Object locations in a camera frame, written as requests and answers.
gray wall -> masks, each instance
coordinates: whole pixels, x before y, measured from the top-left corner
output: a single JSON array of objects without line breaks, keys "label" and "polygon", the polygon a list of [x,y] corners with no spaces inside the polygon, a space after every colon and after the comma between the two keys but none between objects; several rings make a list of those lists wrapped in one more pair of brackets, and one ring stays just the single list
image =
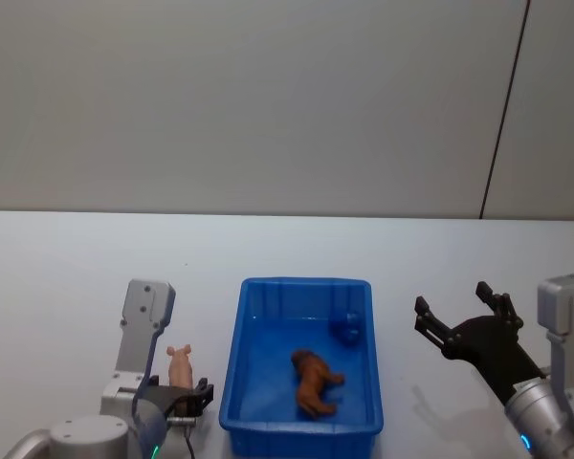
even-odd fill
[{"label": "gray wall", "polygon": [[574,219],[574,0],[536,0],[486,217]]},{"label": "gray wall", "polygon": [[[0,0],[0,208],[476,218],[524,6]],[[574,0],[532,6],[485,216],[574,217]]]}]

toy pig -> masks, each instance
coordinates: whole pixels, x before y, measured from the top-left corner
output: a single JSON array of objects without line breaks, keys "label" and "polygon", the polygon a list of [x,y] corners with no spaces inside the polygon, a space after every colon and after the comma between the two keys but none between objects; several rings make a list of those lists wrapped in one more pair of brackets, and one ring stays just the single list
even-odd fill
[{"label": "toy pig", "polygon": [[191,346],[188,344],[182,349],[174,349],[168,346],[166,353],[172,357],[168,367],[168,380],[170,385],[183,387],[184,389],[193,388],[193,369],[189,363],[189,353]]}]

silver cylinder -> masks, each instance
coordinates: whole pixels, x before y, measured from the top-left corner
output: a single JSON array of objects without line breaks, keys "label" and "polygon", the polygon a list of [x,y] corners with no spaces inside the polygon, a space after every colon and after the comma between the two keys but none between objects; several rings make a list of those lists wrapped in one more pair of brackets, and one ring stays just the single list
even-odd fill
[{"label": "silver cylinder", "polygon": [[525,385],[508,401],[505,413],[536,457],[574,457],[574,433],[549,381],[537,380]]},{"label": "silver cylinder", "polygon": [[49,457],[49,430],[30,432],[11,448],[4,459],[45,459]]},{"label": "silver cylinder", "polygon": [[156,448],[160,447],[167,434],[164,413],[147,400],[138,400],[137,429],[138,446],[143,459],[152,457]]},{"label": "silver cylinder", "polygon": [[178,418],[176,416],[170,416],[166,421],[170,427],[195,427],[197,424],[196,418]]},{"label": "silver cylinder", "polygon": [[63,422],[51,429],[51,458],[127,459],[127,429],[124,420],[99,414]]}]

white tabletop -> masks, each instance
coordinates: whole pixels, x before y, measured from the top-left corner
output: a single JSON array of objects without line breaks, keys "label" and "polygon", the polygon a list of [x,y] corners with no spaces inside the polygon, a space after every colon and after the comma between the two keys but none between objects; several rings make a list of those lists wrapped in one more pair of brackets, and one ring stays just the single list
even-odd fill
[{"label": "white tabletop", "polygon": [[[536,287],[574,272],[574,222],[394,220],[0,212],[0,457],[28,431],[97,412],[114,368],[131,278],[177,291],[165,347],[191,343],[215,401],[196,456],[231,457],[218,425],[240,282],[251,276],[361,278],[372,284],[385,429],[376,458],[527,457],[473,368],[414,332],[424,295],[449,325],[481,314],[478,280],[512,295],[521,345],[549,363]],[[165,459],[188,457],[170,438]]]}]

toy dog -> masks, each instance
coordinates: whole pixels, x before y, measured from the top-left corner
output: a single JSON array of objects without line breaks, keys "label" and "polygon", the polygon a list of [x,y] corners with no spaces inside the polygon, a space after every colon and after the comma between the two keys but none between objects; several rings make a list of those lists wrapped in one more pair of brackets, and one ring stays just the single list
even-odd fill
[{"label": "toy dog", "polygon": [[334,374],[321,357],[308,350],[297,350],[291,362],[300,377],[296,402],[313,419],[336,413],[336,404],[325,404],[320,393],[328,384],[343,384],[344,375]]}]

